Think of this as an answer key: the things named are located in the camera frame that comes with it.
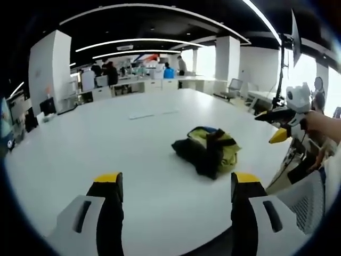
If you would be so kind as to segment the person's right hand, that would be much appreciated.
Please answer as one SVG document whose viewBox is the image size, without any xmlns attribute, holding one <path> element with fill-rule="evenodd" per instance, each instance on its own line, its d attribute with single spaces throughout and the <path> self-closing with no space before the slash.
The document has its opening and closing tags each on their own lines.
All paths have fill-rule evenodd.
<svg viewBox="0 0 341 256">
<path fill-rule="evenodd" d="M 309 111 L 305 115 L 306 125 L 308 131 L 327 132 L 332 118 L 325 116 L 317 111 Z"/>
</svg>

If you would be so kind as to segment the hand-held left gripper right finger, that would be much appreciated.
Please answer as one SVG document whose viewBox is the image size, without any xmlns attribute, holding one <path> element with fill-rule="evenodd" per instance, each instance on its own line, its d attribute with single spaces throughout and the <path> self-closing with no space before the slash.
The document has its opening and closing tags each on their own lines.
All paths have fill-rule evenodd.
<svg viewBox="0 0 341 256">
<path fill-rule="evenodd" d="M 231 174 L 232 255 L 294 255 L 309 239 L 286 198 L 250 173 Z"/>
</svg>

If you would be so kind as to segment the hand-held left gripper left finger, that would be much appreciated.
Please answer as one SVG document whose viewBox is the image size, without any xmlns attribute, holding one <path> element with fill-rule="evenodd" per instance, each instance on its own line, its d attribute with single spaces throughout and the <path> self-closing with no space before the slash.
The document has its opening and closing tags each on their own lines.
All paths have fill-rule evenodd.
<svg viewBox="0 0 341 256">
<path fill-rule="evenodd" d="M 77 196 L 47 237 L 59 255 L 123 255 L 123 175 L 103 174 Z"/>
</svg>

